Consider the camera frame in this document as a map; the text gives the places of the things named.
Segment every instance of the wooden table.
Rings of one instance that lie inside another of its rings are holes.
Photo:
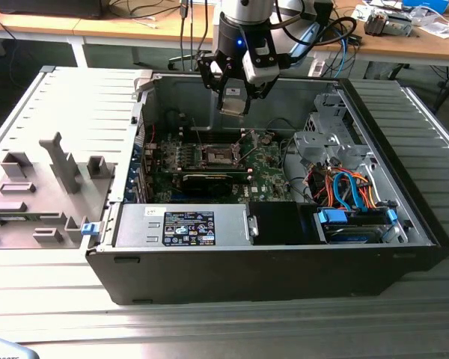
[[[351,16],[359,0],[337,0],[337,12]],[[384,35],[373,37],[364,33],[364,22],[358,21],[355,34],[362,37],[357,58],[368,61],[382,61],[406,64],[432,64],[449,66],[449,39],[443,40],[420,28],[414,27],[410,37]],[[339,44],[321,46],[317,51],[339,50]]]
[[[153,0],[130,0],[130,5],[154,3]],[[163,7],[150,7],[146,12],[137,12],[136,15],[152,13],[167,7],[177,6],[177,1],[165,1]],[[118,14],[125,15],[123,5],[114,8]],[[209,6],[209,29],[202,49],[211,49],[213,41],[213,11]],[[79,67],[86,67],[87,61],[83,46],[86,44],[131,46],[131,47],[180,47],[180,14],[178,10],[156,15],[156,21],[140,20],[156,25],[158,28],[149,28],[131,19],[121,19],[107,13],[103,19],[74,19],[65,16],[37,16],[37,15],[6,15],[0,13],[0,22],[12,32],[18,40],[38,40],[69,43],[73,48],[76,63]],[[204,6],[195,5],[193,25],[193,42],[198,44],[204,34]],[[0,26],[0,38],[10,38]],[[183,34],[183,47],[190,48],[189,21]]]
[[[350,15],[352,9],[361,2],[359,0],[336,0],[337,11],[341,15]],[[153,3],[151,0],[130,0],[132,7],[137,4]],[[166,4],[166,7],[177,5],[177,2]],[[163,7],[152,7],[147,12],[161,10]],[[210,26],[204,49],[211,49],[213,41],[213,9],[208,9]],[[124,8],[115,9],[124,13]],[[0,21],[13,32],[19,40],[42,40],[69,43],[73,47],[78,66],[86,67],[87,62],[83,46],[86,44],[131,46],[131,47],[180,47],[180,15],[178,10],[156,16],[157,29],[148,28],[131,19],[117,18],[107,14],[104,19],[73,19],[56,16],[4,15],[0,13]],[[185,27],[183,46],[190,47],[189,23]],[[371,37],[364,34],[363,22],[358,22],[355,33],[363,37],[357,59],[363,61],[381,61],[405,64],[429,64],[449,66],[449,39],[443,40],[414,29],[411,37],[385,35]],[[195,21],[193,41],[197,43],[204,32],[204,6],[195,5]],[[0,38],[10,37],[0,26]],[[317,47],[310,53],[317,61],[334,56],[339,51],[339,44]]]

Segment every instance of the computer case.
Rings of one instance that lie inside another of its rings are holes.
[[[110,0],[0,0],[1,13],[35,13],[98,19]]]

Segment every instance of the paper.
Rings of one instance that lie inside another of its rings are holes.
[[[208,0],[208,5],[216,5],[220,0]],[[204,4],[204,0],[193,0],[193,4]]]
[[[441,39],[449,38],[449,26],[440,22],[433,22],[432,24],[421,26],[420,29]]]

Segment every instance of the wire bundle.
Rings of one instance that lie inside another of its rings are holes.
[[[311,170],[306,177],[306,182],[315,173],[315,171]],[[377,208],[373,199],[372,184],[369,180],[363,177],[362,174],[349,171],[346,168],[331,168],[327,170],[324,175],[324,186],[313,196],[313,200],[322,206],[333,208],[337,206],[338,209],[350,211],[351,206],[345,201],[348,194],[344,196],[345,198],[341,198],[339,193],[338,183],[341,180],[349,183],[351,187],[349,192],[352,193],[352,199],[358,208],[364,210]]]
[[[153,12],[153,13],[147,13],[147,14],[143,14],[143,15],[137,15],[137,16],[134,16],[133,14],[134,14],[136,11],[141,10],[141,9],[146,9],[146,8],[149,8],[149,7],[160,6],[160,5],[164,2],[164,0],[159,0],[159,1],[158,1],[157,3],[155,3],[155,4],[150,4],[150,5],[140,5],[140,6],[137,6],[137,7],[134,7],[134,8],[131,8],[131,7],[129,6],[129,1],[130,1],[130,0],[115,0],[115,1],[111,2],[111,3],[108,5],[110,13],[112,13],[113,15],[118,16],[118,17],[120,17],[120,18],[122,18],[122,19],[143,19],[143,18],[145,18],[145,17],[150,17],[150,16],[159,15],[159,14],[161,14],[161,13],[165,13],[165,12],[167,12],[167,11],[172,11],[172,10],[176,10],[176,9],[179,9],[179,8],[180,8],[179,6],[167,7],[166,9],[158,10],[158,11],[155,11],[155,12]],[[118,4],[126,4],[126,9],[127,9],[127,11],[128,11],[128,15],[122,15],[122,14],[120,14],[120,13],[118,13],[118,12],[116,12],[116,11],[114,10],[114,8],[116,7],[116,5],[118,5]]]

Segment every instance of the black cable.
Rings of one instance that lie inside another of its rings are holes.
[[[335,69],[333,66],[334,66],[334,64],[335,64],[335,62],[336,62],[337,57],[339,56],[339,54],[340,54],[341,52],[344,51],[344,47],[343,47],[342,42],[340,42],[340,45],[341,45],[341,48],[340,48],[340,50],[339,50],[338,52],[336,52],[335,58],[333,58],[333,60],[332,60],[332,62],[330,63],[330,65],[328,66],[328,65],[326,65],[326,63],[324,63],[325,66],[326,66],[327,68],[326,68],[326,71],[321,75],[321,77],[326,76],[326,74],[328,73],[329,70],[331,70],[331,73],[329,74],[329,77],[332,77],[332,72],[333,72],[333,70],[334,70],[334,71],[338,71],[338,70]]]
[[[361,48],[361,46],[358,46],[358,48],[356,48],[356,46],[353,43],[351,43],[350,45],[354,48],[354,53],[352,54],[352,56],[350,58],[345,60],[344,63],[347,64],[350,61],[352,61],[352,63],[350,65],[346,66],[346,67],[343,67],[343,69],[341,69],[341,72],[344,72],[344,71],[348,70],[349,68],[351,68],[351,70],[349,71],[349,74],[351,74],[352,68],[355,65],[356,54],[359,52],[359,49]],[[338,68],[337,67],[333,67],[332,65],[330,65],[330,66],[325,65],[325,66],[328,67],[328,69],[325,71],[325,73],[323,73],[323,76],[327,73],[328,70],[338,71]]]
[[[446,70],[439,69],[437,66],[430,65],[431,67],[434,67],[435,70],[438,70],[440,73],[444,73],[446,77],[449,75],[449,67],[446,67]]]
[[[444,81],[447,81],[446,78],[442,77],[441,74],[438,73],[438,72],[436,71],[436,69],[434,68],[434,66],[430,66],[430,68],[431,68],[431,70],[432,70],[437,76],[439,76],[440,79],[442,79],[442,80],[444,80]]]
[[[292,129],[294,129],[296,132],[298,132],[299,130],[288,120],[288,119],[286,119],[286,118],[284,118],[284,117],[276,117],[276,118],[273,118],[272,120],[270,120],[269,122],[268,122],[268,124],[266,125],[266,128],[265,128],[265,131],[266,132],[268,132],[269,131],[269,125],[271,125],[271,123],[273,123],[273,122],[275,122],[275,121],[278,121],[278,120],[280,120],[280,121],[283,121],[283,122],[285,122],[285,123],[287,123],[287,125],[289,126],[289,127],[291,127]]]
[[[440,98],[441,98],[442,91],[444,91],[444,89],[448,86],[448,82],[449,82],[449,77],[448,77],[448,79],[445,81],[445,83],[442,85],[442,88],[441,88],[441,90],[439,91],[439,95],[438,95],[437,98],[436,98],[436,102],[435,102],[435,104],[434,104],[434,108],[440,107],[440,105],[438,105],[438,104],[439,104],[439,100],[440,100]]]
[[[129,11],[129,15],[131,16],[131,15],[133,15],[136,11],[138,11],[138,10],[141,10],[141,9],[145,9],[145,8],[147,8],[147,7],[155,7],[155,6],[158,6],[158,5],[160,5],[162,2],[164,2],[164,0],[159,0],[156,4],[152,4],[152,5],[140,5],[140,6],[137,6],[137,7],[134,7],[133,9],[129,9],[129,0],[126,0],[126,3],[127,3],[127,5],[128,5],[128,11]]]
[[[341,36],[339,36],[339,37],[336,37],[335,39],[332,39],[332,40],[327,40],[327,41],[321,41],[320,42],[320,38],[321,37],[323,37],[323,35],[329,30],[329,29],[331,29],[331,28],[333,28],[333,26],[335,26],[335,25],[337,25],[337,24],[340,24],[340,23],[342,23],[342,22],[344,22],[344,21],[349,21],[349,22],[351,22],[352,23],[352,27],[351,27],[351,29],[349,29],[348,30],[348,32],[347,33],[345,33],[345,34],[342,34]],[[334,43],[334,42],[336,42],[336,41],[340,41],[340,40],[342,40],[342,39],[344,39],[344,38],[346,38],[346,37],[348,37],[348,36],[350,36],[351,34],[352,34],[352,32],[356,29],[356,26],[358,25],[358,23],[356,22],[356,20],[354,20],[352,17],[348,17],[348,16],[345,16],[345,17],[340,17],[339,19],[336,19],[336,20],[334,20],[334,21],[332,21],[330,24],[328,24],[317,36],[316,36],[316,38],[311,42],[311,44],[302,52],[302,54],[300,55],[300,56],[298,56],[298,57],[292,57],[290,60],[291,60],[291,63],[292,64],[295,64],[296,62],[299,62],[299,61],[301,61],[303,58],[305,58],[306,57],[306,55],[315,47],[315,46],[318,46],[318,44],[319,44],[319,46],[320,45],[327,45],[327,44],[329,44],[329,43]]]
[[[284,170],[284,165],[286,164],[287,151],[288,151],[289,148],[290,148],[291,142],[294,142],[294,137],[290,138],[290,140],[287,142],[286,149],[284,150],[283,161],[282,161],[282,163],[281,163],[281,171],[283,172],[284,180],[285,180],[286,182],[289,183],[290,187],[291,187],[292,189],[294,189],[296,192],[298,192],[301,196],[304,197],[305,194],[302,193],[300,190],[298,190],[298,189],[291,183],[291,181],[298,179],[298,177],[294,177],[294,178],[292,178],[292,179],[288,179],[288,178],[287,178],[287,175],[286,175],[286,171]]]
[[[354,44],[352,45],[352,47],[354,48],[354,55],[353,55],[353,60],[352,60],[352,64],[351,64],[351,69],[349,70],[349,73],[347,74],[347,77],[351,76],[352,69],[354,69],[354,65],[356,63],[356,55],[358,54],[359,50],[361,49],[361,44],[358,45],[357,49],[356,49],[356,46]]]
[[[189,70],[193,71],[193,0],[189,0],[189,8],[192,12],[192,21],[189,25],[189,32],[190,32],[190,38],[189,38],[189,57],[191,64],[189,65]]]
[[[276,15],[278,17],[278,20],[280,22],[282,22],[283,18],[281,17],[281,12],[279,10],[279,3],[278,0],[275,0],[275,7],[276,7]],[[334,39],[331,40],[326,40],[326,41],[319,41],[320,38],[334,25],[336,24],[341,24],[343,21],[350,21],[352,23],[352,29],[350,31],[348,31],[347,33],[342,33],[341,36],[336,37]],[[299,43],[301,45],[305,45],[305,46],[322,46],[322,45],[328,45],[330,43],[335,43],[337,41],[340,41],[341,39],[344,39],[345,37],[348,37],[352,34],[352,32],[356,29],[356,26],[358,25],[358,23],[356,22],[355,19],[353,19],[350,16],[344,16],[344,17],[340,17],[338,19],[336,19],[335,21],[332,22],[332,25],[330,27],[326,26],[317,36],[316,39],[310,43],[306,42],[306,41],[302,41],[296,37],[294,37],[286,28],[283,28],[284,33],[294,42]]]
[[[181,18],[181,30],[180,30],[180,50],[181,50],[181,65],[183,66],[183,72],[185,71],[185,54],[183,52],[183,32],[185,31],[185,18]]]
[[[112,9],[112,6],[109,5],[109,11],[110,11],[110,13],[112,13],[112,14],[115,15],[115,16],[120,17],[121,19],[143,19],[144,17],[149,17],[149,16],[159,15],[159,14],[161,14],[161,13],[165,13],[165,12],[167,12],[167,11],[173,11],[173,10],[176,10],[176,9],[179,9],[179,8],[180,8],[179,6],[173,6],[173,7],[169,7],[169,8],[167,8],[167,9],[161,10],[161,11],[157,11],[157,12],[155,12],[155,13],[147,13],[146,15],[140,15],[140,16],[123,16],[123,15],[120,15],[119,13],[114,12],[113,9]]]
[[[197,57],[201,51],[201,47],[203,46],[204,39],[206,39],[207,35],[208,35],[208,0],[204,0],[204,34],[203,37],[201,38],[198,48],[196,49]]]
[[[15,86],[17,86],[18,88],[26,88],[25,86],[23,86],[23,85],[21,85],[21,84],[19,84],[18,82],[16,82],[15,81],[15,79],[13,78],[13,71],[12,71],[12,68],[13,68],[13,61],[15,60],[15,54],[16,54],[16,51],[18,50],[18,46],[19,46],[19,43],[18,43],[18,40],[16,39],[16,37],[14,37],[13,36],[13,34],[5,27],[5,25],[3,25],[2,23],[1,23],[1,21],[0,21],[0,26],[7,32],[7,34],[9,34],[10,35],[10,37],[13,39],[13,41],[15,42],[15,49],[13,49],[13,51],[12,51],[12,57],[11,57],[11,59],[10,59],[10,63],[8,64],[8,77],[10,78],[10,81],[11,81],[11,83],[12,84],[14,84]]]

